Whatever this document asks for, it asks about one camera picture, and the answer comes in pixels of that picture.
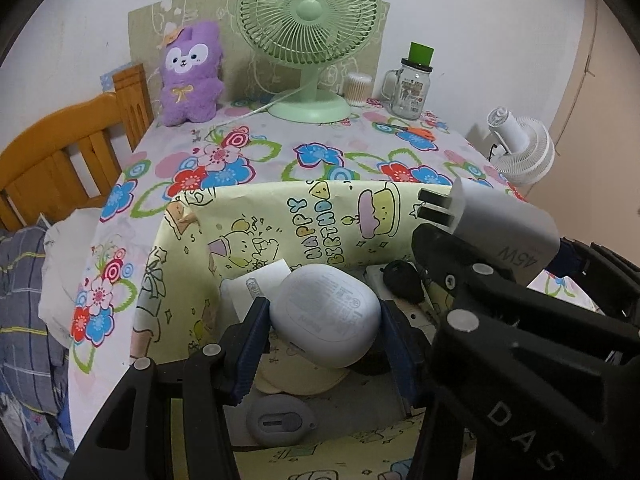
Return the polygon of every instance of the white earbud case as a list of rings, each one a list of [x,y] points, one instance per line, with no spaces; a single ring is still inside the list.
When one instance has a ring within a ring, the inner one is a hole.
[[[380,326],[380,303],[341,270],[309,264],[287,276],[270,306],[271,323],[290,348],[324,367],[343,368],[367,353]]]

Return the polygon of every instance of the cartoon cake drawing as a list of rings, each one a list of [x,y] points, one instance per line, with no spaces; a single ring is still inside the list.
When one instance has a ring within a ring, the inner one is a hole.
[[[351,225],[357,222],[365,240],[374,236],[394,236],[400,224],[400,192],[393,182],[376,192],[365,189],[358,197],[358,215],[345,216],[341,222]]]

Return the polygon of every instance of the glass jar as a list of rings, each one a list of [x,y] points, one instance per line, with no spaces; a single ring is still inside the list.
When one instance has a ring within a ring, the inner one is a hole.
[[[431,85],[431,66],[422,65],[402,58],[400,68],[389,70],[382,82],[382,97],[389,100],[391,112],[400,118],[416,120],[420,118]],[[385,85],[389,74],[393,73],[396,82],[391,95],[385,94]]]

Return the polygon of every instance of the fan power cord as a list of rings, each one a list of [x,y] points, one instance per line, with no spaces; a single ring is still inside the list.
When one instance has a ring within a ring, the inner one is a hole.
[[[228,124],[237,123],[239,120],[245,119],[245,118],[250,117],[250,116],[255,115],[255,114],[259,114],[260,112],[263,112],[263,111],[267,110],[268,108],[270,108],[272,105],[274,105],[276,103],[279,103],[280,101],[284,101],[284,99],[286,99],[287,97],[291,97],[293,94],[297,94],[301,90],[304,90],[311,83],[313,83],[313,81],[309,81],[306,85],[298,87],[295,90],[292,90],[291,92],[288,92],[288,93],[284,94],[283,96],[280,96],[277,99],[265,104],[264,106],[261,106],[260,108],[256,108],[255,110],[251,110],[247,114],[241,115],[239,117],[234,117],[233,119],[229,119],[228,121],[225,121],[224,123],[214,124],[212,126],[212,128],[218,128],[219,126],[227,126]]]
[[[258,64],[255,62],[255,59],[252,62],[254,64],[254,80],[255,83],[260,87],[260,90],[266,92],[267,94],[276,95],[277,92],[272,92],[271,90],[267,90],[262,83],[260,83],[260,78],[258,78]]]
[[[494,143],[494,144],[492,144],[491,149],[489,150],[489,157],[487,158],[487,160],[488,160],[489,162],[491,162],[491,158],[492,158],[492,156],[494,156],[494,150],[495,150],[497,147],[498,147],[498,145],[497,145],[497,144],[495,144],[495,143]]]

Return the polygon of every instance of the red flower pattern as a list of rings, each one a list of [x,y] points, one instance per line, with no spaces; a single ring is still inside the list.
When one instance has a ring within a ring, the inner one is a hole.
[[[378,169],[396,182],[420,182],[411,174],[411,170],[401,162],[380,164]]]
[[[86,326],[87,323],[89,323],[90,317],[89,307],[76,306],[74,320],[71,323],[71,335],[76,343],[84,339],[84,333],[86,332]]]
[[[367,99],[367,104],[373,106],[374,108],[384,108],[384,105],[373,97]]]
[[[174,176],[174,183],[166,190],[166,195],[174,197],[181,191],[200,189],[200,183],[207,176],[203,166],[197,166],[192,170],[182,170]]]
[[[249,128],[247,126],[239,126],[235,130],[229,132],[220,142],[222,148],[234,146],[235,148],[244,148],[249,143]]]
[[[527,201],[527,199],[520,194],[520,192],[516,189],[516,187],[511,182],[508,182],[507,185],[513,191],[513,194],[516,196],[517,199],[520,199],[523,202]]]
[[[120,273],[124,262],[120,258],[114,258],[104,266],[102,270],[102,277],[105,280],[109,280],[111,283],[115,283],[120,279]]]

